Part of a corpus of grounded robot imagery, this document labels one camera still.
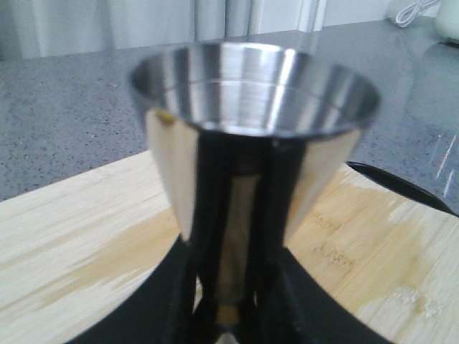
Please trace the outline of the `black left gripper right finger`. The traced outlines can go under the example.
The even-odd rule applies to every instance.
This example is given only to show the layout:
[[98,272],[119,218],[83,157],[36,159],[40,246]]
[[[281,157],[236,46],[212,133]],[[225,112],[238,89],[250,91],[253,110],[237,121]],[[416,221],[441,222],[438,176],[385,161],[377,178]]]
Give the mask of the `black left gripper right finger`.
[[282,249],[265,291],[266,343],[381,343]]

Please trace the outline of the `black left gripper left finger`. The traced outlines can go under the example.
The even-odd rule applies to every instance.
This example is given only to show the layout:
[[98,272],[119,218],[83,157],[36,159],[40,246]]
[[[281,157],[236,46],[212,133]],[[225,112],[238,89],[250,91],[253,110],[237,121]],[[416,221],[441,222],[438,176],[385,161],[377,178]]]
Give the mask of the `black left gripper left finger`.
[[98,325],[99,343],[200,343],[196,241],[178,238],[151,276]]

